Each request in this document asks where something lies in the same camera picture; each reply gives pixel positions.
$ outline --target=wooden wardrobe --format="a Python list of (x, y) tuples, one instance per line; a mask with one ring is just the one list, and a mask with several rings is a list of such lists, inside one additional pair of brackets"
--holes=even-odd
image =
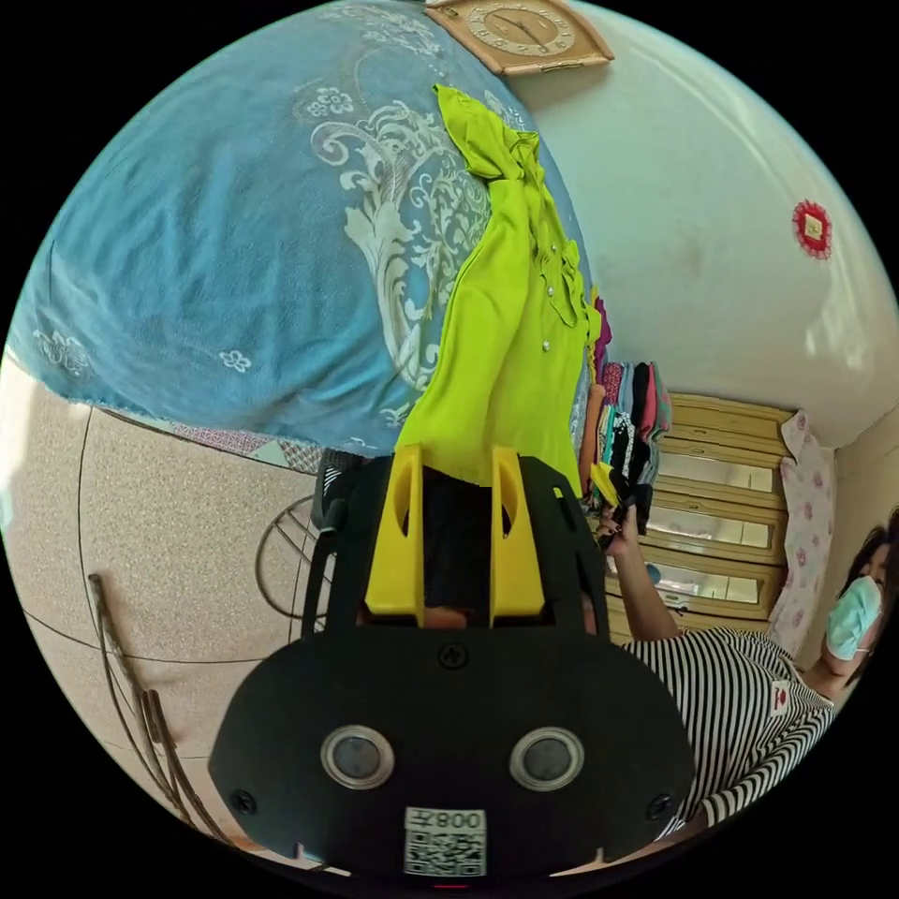
[[(659, 594), (682, 628), (764, 632), (786, 577), (780, 428), (794, 413), (686, 393), (671, 395), (671, 410), (641, 538)], [(612, 639), (627, 642), (611, 559), (606, 593)]]

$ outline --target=wall clock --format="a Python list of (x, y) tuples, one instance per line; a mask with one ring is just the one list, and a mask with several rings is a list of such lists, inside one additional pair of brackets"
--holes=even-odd
[(614, 54), (562, 0), (434, 0), (425, 13), (494, 75), (602, 66)]

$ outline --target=lime green dress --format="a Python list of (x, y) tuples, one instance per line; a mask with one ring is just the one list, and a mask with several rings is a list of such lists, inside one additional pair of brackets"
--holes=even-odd
[(488, 185), (492, 215), (459, 271), (437, 367), (398, 445), (419, 444), (424, 464), (484, 487), (492, 448), (507, 447), (561, 472), (580, 495), (568, 421), (601, 317), (543, 183), (539, 136), (461, 91), (435, 91), (468, 170)]

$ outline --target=face mask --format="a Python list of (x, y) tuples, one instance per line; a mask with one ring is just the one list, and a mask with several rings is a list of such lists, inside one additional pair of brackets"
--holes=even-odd
[(841, 661), (851, 661), (859, 643), (880, 615), (880, 588), (867, 576), (853, 581), (827, 619), (827, 649)]

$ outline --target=screw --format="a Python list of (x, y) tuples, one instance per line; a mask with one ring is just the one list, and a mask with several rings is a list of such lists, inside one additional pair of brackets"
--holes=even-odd
[(468, 650), (458, 643), (448, 643), (437, 653), (437, 661), (448, 671), (458, 671), (468, 661)]
[(670, 808), (671, 796), (669, 796), (668, 793), (662, 793), (661, 796), (656, 796), (649, 803), (649, 808), (646, 810), (646, 816), (651, 821), (656, 821), (661, 818)]
[(231, 806), (241, 815), (256, 814), (256, 800), (245, 789), (235, 789), (231, 793)]

